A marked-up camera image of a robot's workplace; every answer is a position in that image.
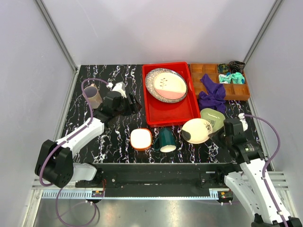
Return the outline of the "pink cream round plate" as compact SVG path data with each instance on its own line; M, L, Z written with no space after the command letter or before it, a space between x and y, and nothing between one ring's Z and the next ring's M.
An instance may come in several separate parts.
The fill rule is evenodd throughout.
M183 78L170 72L158 74L153 84L156 92L169 100L180 99L187 92L187 85Z

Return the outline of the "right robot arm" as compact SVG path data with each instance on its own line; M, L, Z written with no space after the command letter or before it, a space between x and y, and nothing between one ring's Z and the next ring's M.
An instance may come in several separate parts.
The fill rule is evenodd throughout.
M301 227L285 208L267 172L268 161L258 144L248 140L238 118L225 119L210 139L227 150L235 164L221 164L215 172L219 187L228 187L251 215L253 227Z

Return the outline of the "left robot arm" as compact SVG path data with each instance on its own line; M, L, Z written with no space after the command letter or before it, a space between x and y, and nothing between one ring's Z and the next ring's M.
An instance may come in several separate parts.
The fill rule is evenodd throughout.
M91 187L102 183L102 175L90 163L75 163L74 157L94 138L102 135L105 128L118 116L137 114L142 108L130 93L110 91L103 103L90 111L90 117L75 131L56 141L46 140L40 149L35 174L43 186L65 187L69 182L86 181Z

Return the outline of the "speckled grey large plate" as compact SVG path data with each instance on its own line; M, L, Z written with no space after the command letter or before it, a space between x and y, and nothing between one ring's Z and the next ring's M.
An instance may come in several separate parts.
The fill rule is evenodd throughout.
M177 102L180 102L182 101L183 99L185 99L185 97L187 96L187 92L186 94L180 98L180 99L176 99L176 100L169 100L169 99L166 99L162 96L160 96L155 88L154 88L154 84L153 84L153 81L155 79L155 77L160 74L160 73L163 73L163 72L170 72L170 73L173 73L173 74L176 74L180 77L182 77L179 73L173 71L173 70L169 70L169 69L166 69L166 68L157 68L157 69L154 69L154 70L151 70L145 77L145 86L148 90L148 92L154 97L156 98L157 100L161 101L161 102L164 102L164 103L177 103Z

